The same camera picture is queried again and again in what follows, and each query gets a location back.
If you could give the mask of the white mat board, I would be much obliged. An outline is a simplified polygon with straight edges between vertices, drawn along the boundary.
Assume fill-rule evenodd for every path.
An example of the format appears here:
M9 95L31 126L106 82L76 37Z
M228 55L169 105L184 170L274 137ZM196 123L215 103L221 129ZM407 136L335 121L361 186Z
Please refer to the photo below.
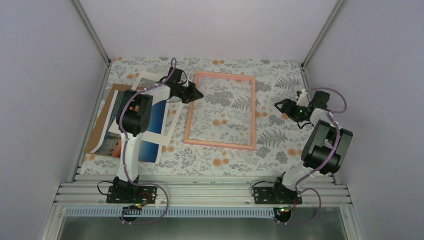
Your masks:
M146 71L140 71L139 72L139 76L135 79L133 85L131 86L131 89L136 89L140 83L140 81L142 79L145 80L150 80L150 81L158 81L162 76L159 74L155 74L155 73L151 73L151 72L146 72ZM117 107L118 106L118 101L117 101L117 94L118 94L118 90L116 90L114 92L114 99L115 101L111 104L110 109L109 109L109 114L112 114L112 107ZM173 116L172 122L169 126L169 128L166 128L166 122L167 122L167 116L169 115L168 113L168 107L171 105L170 102L167 103L166 108L165 108L165 112L164 112L164 120L162 121L162 130L161 133L155 133L152 131L145 131L142 134L142 141L146 141L146 142L150 142L150 143L154 143L154 144L158 144L158 145L162 145L162 146L168 146L171 142L174 130L176 128L178 119L181 115L182 109L183 109L183 104L181 102L177 102L176 105L176 112ZM115 120L112 120L111 126L108 128L108 131L114 134L120 134L120 130L118 127L118 124L116 123Z

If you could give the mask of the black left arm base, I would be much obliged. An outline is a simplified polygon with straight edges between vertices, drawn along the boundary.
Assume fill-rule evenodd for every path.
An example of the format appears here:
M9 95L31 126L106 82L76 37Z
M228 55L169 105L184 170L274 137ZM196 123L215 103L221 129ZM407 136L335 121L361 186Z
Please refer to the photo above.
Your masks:
M154 204L158 188L156 186L119 187L112 185L108 189L106 202L108 204Z

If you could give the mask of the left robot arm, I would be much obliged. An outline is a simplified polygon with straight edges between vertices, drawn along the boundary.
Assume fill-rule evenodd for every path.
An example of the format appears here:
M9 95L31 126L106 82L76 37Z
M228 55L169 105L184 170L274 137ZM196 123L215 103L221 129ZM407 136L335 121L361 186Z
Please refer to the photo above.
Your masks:
M114 185L122 186L119 196L128 203L139 197L140 190L134 185L139 179L139 161L154 163L159 158L172 98L175 103L188 104L204 97L182 69L173 67L146 90L137 90L137 87L123 92L116 116L121 151Z

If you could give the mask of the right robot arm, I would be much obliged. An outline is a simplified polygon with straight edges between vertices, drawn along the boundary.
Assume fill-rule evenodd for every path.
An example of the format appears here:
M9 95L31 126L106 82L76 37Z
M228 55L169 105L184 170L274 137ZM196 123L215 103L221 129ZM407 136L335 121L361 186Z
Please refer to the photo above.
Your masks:
M278 204L290 197L290 191L300 187L313 177L336 173L341 168L353 139L353 132L340 126L334 115L347 110L344 96L329 87L312 88L313 96L307 100L308 89L297 92L298 99L286 98L275 103L275 107L287 115L302 129L311 125L313 130L301 152L301 162L281 177L281 184L271 189L271 198ZM330 93L337 94L343 101L343 109L330 110Z

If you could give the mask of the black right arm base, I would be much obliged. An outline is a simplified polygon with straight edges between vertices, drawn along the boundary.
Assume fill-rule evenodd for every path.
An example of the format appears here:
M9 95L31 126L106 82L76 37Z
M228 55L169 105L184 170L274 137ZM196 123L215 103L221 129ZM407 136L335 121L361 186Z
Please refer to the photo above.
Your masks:
M254 186L252 189L254 202L257 205L289 205L302 204L303 200L298 193L283 185Z

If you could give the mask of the sunset landscape photo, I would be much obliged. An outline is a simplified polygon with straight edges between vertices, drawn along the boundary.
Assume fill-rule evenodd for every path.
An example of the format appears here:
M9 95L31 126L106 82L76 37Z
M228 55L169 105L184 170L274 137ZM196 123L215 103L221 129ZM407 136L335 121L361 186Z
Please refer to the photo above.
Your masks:
M83 152L112 158L121 156L122 141L121 132L117 124L117 115L124 91L130 89L130 85L114 83L106 98L100 115L94 125ZM140 142L140 162L158 163L160 161L160 148L168 146L172 131L166 131L166 118L169 104L160 101L152 106L149 126L142 133Z

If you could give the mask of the brown cardboard backing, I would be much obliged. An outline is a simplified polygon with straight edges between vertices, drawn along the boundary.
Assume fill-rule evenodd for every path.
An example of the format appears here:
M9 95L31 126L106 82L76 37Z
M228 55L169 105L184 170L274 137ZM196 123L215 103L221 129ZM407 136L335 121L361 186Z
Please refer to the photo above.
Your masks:
M111 104L115 102L115 91L125 91L131 87L131 85L114 83L109 90L105 90L103 98L100 101L99 110L94 119L94 126L83 149L85 154L95 153L104 142L105 135L108 131L109 120L111 118L111 113L109 113L110 107Z

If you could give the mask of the aluminium rail platform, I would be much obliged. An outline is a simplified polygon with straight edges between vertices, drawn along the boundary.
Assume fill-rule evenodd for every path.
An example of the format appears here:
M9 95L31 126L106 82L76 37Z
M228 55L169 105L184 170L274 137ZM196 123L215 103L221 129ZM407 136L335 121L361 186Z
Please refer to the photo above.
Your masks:
M145 207L272 207L290 209L334 207L341 214L346 238L361 240L363 234L346 185L336 184L332 176L316 177L301 194L302 204L255 204L253 187L272 187L272 176L172 176L141 175L141 181L158 185L155 203ZM111 174L76 174L70 182L61 183L55 195L43 240L57 240L64 213L68 207L124 207L107 203L106 190L113 180Z

